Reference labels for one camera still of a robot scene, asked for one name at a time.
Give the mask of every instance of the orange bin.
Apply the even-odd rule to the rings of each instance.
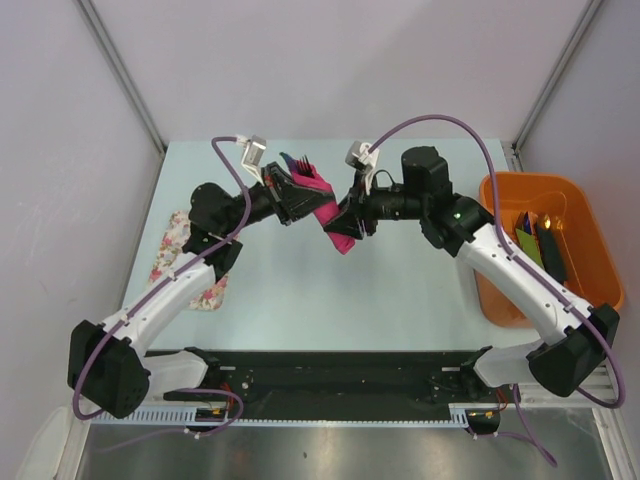
[[[565,286],[594,306],[606,302],[619,310],[624,300],[622,285],[582,189],[558,175],[499,172],[497,177],[500,220],[512,240],[516,241],[515,224],[522,212],[548,214],[567,270]],[[480,185],[480,203],[494,213],[489,176]],[[501,327],[532,327],[491,282],[478,272],[475,275],[480,306],[491,322]]]

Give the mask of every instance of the pink cloth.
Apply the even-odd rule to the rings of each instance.
[[[324,190],[325,192],[333,193],[333,189],[331,188],[331,184],[324,181],[324,179],[320,176],[320,174],[316,171],[316,167],[311,165],[313,170],[313,178],[302,176],[298,173],[292,173],[293,179],[298,185],[302,185],[304,187],[317,188],[318,190]],[[320,208],[316,208],[313,214],[316,216],[320,225],[325,226],[332,220],[335,216],[340,213],[340,209],[338,208],[338,204],[336,201],[332,201],[323,205]],[[333,242],[333,246],[343,255],[346,255],[349,250],[353,248],[356,244],[354,238],[348,237],[346,235],[342,235],[340,233],[327,233],[329,238]]]

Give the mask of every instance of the patterned fabric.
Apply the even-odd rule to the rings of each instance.
[[[177,211],[169,219],[169,228],[162,238],[160,250],[153,262],[153,269],[149,275],[149,285],[155,282],[167,271],[182,253],[182,245],[189,238],[189,214],[185,211]],[[191,310],[217,310],[222,305],[224,290],[227,287],[229,274],[220,279],[218,283],[212,285],[197,298],[191,300],[189,308]]]

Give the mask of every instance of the white table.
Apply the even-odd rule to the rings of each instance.
[[[350,140],[269,140],[263,165],[285,151],[307,154],[340,200],[353,179],[344,163]],[[487,141],[498,170],[507,163],[498,140]],[[378,163],[402,181],[401,153],[433,145],[449,162],[455,191],[477,196],[487,173],[467,139],[389,140]],[[240,148],[224,146],[239,167]],[[245,183],[252,178],[241,173]],[[171,213],[189,208],[199,184],[213,181],[235,195],[237,185],[209,142],[169,146],[125,302],[145,287]],[[240,235],[244,248],[231,270],[222,307],[183,311],[155,341],[156,349],[223,350],[474,350],[537,338],[503,329],[482,315],[471,269],[435,250],[415,221],[380,222],[378,232],[346,256],[334,250],[312,216],[283,227],[273,217]]]

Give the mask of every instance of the white wall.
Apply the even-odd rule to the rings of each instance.
[[[587,192],[626,290],[615,351],[640,445],[640,3],[609,0],[523,151]]]
[[[118,306],[160,166],[70,0],[0,4],[0,478]]]
[[[511,140],[586,0],[95,3],[165,140],[368,138],[435,112]]]

